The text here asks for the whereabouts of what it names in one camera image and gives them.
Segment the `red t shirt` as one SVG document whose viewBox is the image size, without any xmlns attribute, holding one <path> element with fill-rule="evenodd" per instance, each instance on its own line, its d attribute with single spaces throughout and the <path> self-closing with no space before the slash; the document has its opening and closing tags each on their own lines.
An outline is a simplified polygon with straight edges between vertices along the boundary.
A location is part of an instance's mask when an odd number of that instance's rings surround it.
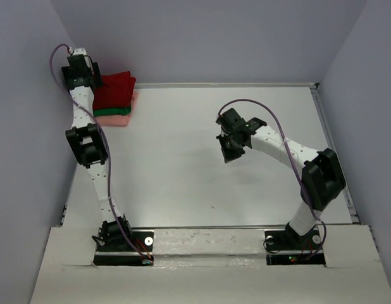
<svg viewBox="0 0 391 304">
<path fill-rule="evenodd" d="M 131 105 L 136 78 L 130 72 L 102 75 L 102 86 L 94 91 L 93 110 L 128 108 Z"/>
</svg>

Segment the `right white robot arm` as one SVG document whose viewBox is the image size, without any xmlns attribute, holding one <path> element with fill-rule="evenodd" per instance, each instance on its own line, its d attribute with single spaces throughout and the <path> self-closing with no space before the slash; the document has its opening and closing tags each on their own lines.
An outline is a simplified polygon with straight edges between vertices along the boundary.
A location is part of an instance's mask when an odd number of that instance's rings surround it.
<svg viewBox="0 0 391 304">
<path fill-rule="evenodd" d="M 346 187 L 336 152 L 330 148 L 319 151 L 305 147 L 259 118 L 244 120 L 233 108 L 218 115 L 216 123 L 221 128 L 216 138 L 225 163 L 240 158 L 248 147 L 293 170 L 302 203 L 287 223 L 281 240 L 291 248 L 301 247 L 328 204 Z"/>
</svg>

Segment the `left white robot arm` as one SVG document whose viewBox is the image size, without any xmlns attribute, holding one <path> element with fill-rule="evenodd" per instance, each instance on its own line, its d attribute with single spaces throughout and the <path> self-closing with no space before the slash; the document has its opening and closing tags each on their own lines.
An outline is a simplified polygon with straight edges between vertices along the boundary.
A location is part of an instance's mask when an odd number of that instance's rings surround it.
<svg viewBox="0 0 391 304">
<path fill-rule="evenodd" d="M 65 135 L 77 163 L 85 167 L 96 190 L 102 226 L 93 240 L 98 246 L 135 251 L 130 224 L 113 201 L 109 146 L 92 111 L 94 89 L 102 86 L 98 64 L 84 49 L 75 50 L 67 60 L 68 66 L 61 70 L 73 103 L 73 122 Z"/>
</svg>

